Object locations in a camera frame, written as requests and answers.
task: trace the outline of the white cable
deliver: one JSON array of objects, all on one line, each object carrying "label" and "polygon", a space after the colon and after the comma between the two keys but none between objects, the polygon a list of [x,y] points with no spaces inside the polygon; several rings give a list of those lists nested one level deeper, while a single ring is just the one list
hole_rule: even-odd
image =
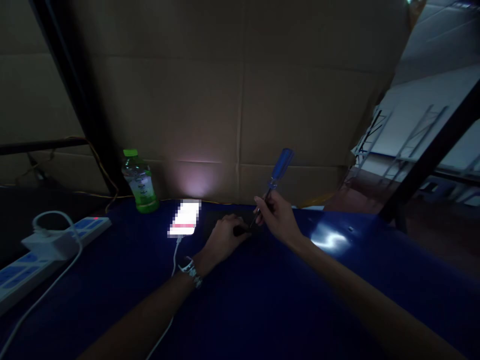
[{"label": "white cable", "polygon": [[[180,242],[182,241],[182,239],[184,238],[183,235],[181,235],[177,240],[176,240],[176,246],[175,246],[175,251],[173,252],[173,269],[171,270],[171,278],[174,276],[175,274],[175,269],[177,268],[177,250],[179,249],[179,245],[180,245]],[[172,316],[171,317],[171,320],[170,320],[170,323],[168,324],[168,326],[166,327],[165,331],[163,332],[163,334],[160,336],[160,338],[158,339],[158,341],[156,342],[155,346],[151,349],[150,353],[148,354],[148,356],[146,357],[145,360],[149,360],[150,357],[152,356],[152,354],[155,352],[155,349],[157,348],[157,346],[162,342],[164,336],[167,334],[167,332],[169,331],[170,327],[172,326],[172,323],[174,322],[174,317]]]},{"label": "white cable", "polygon": [[23,314],[23,316],[20,318],[20,320],[18,320],[18,322],[16,323],[15,325],[15,328],[13,329],[13,331],[11,332],[9,338],[7,339],[5,345],[3,346],[3,349],[1,350],[0,352],[0,360],[2,360],[5,356],[5,353],[7,352],[10,344],[12,343],[12,340],[14,339],[15,335],[17,334],[17,332],[19,331],[20,329],[20,326],[22,325],[22,323],[24,322],[24,320],[27,318],[27,316],[32,312],[32,310],[38,305],[39,302],[41,302],[43,300],[43,298],[48,294],[48,292],[59,282],[59,280],[66,274],[66,272],[68,270],[70,270],[70,268],[77,262],[78,258],[80,257],[80,255],[82,254],[82,251],[84,249],[82,243],[80,242],[80,237],[79,237],[79,234],[77,232],[77,230],[75,229],[75,225],[74,225],[74,222],[72,221],[72,219],[70,218],[70,216],[68,216],[66,213],[64,212],[61,212],[61,211],[46,211],[46,212],[42,212],[41,214],[37,215],[33,221],[32,221],[32,225],[33,225],[33,231],[35,233],[42,233],[42,234],[46,234],[45,232],[45,229],[42,229],[40,226],[37,225],[37,221],[38,219],[40,219],[42,216],[46,215],[46,214],[59,214],[59,215],[62,215],[67,221],[68,221],[68,224],[70,225],[70,228],[71,230],[73,231],[74,235],[75,235],[75,240],[76,242],[78,243],[78,253],[77,255],[75,256],[75,258],[73,259],[73,261],[70,263],[70,265],[68,265],[68,267],[60,274],[59,277],[56,278],[56,280],[50,285],[50,287],[43,293],[42,296],[40,296],[38,298],[37,301],[35,301],[35,303],[26,311],[25,314]]}]

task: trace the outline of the bottle label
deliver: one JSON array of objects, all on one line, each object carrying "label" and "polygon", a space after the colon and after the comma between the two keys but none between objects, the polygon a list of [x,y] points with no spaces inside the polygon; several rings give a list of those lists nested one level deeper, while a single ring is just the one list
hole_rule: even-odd
[{"label": "bottle label", "polygon": [[136,176],[125,176],[125,179],[130,186],[137,204],[148,204],[155,199],[152,178],[146,173],[137,174]]}]

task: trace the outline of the blue tabletop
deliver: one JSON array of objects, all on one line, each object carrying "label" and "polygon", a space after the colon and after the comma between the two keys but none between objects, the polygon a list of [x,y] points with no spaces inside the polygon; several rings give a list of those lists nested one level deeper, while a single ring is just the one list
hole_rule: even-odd
[{"label": "blue tabletop", "polygon": [[[139,214],[132,200],[112,226],[26,319],[5,359],[75,359],[172,272],[167,238],[178,201]],[[195,233],[178,256],[206,242],[212,211],[252,206],[203,202]],[[295,210],[304,235],[437,332],[480,358],[480,286],[372,215]],[[3,344],[49,279],[1,318]],[[176,314],[152,359],[384,358],[378,344],[327,284],[266,231],[252,236],[204,280]]]}]

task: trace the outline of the green bottle cap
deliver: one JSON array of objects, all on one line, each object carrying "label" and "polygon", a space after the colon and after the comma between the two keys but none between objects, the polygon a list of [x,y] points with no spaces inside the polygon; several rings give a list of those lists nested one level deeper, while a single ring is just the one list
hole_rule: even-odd
[{"label": "green bottle cap", "polygon": [[129,156],[138,156],[139,152],[137,149],[123,149],[123,155],[129,157]]}]

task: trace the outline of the forearm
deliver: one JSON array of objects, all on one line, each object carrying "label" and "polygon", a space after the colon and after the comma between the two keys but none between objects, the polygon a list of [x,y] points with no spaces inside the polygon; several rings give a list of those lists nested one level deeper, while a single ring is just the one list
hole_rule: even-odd
[{"label": "forearm", "polygon": [[353,310],[384,349],[399,359],[464,359],[410,313],[304,237],[288,244]]},{"label": "forearm", "polygon": [[[214,262],[204,252],[194,256],[193,260],[198,274],[202,277],[214,267]],[[78,359],[144,360],[194,289],[193,278],[178,271],[113,325]]]}]

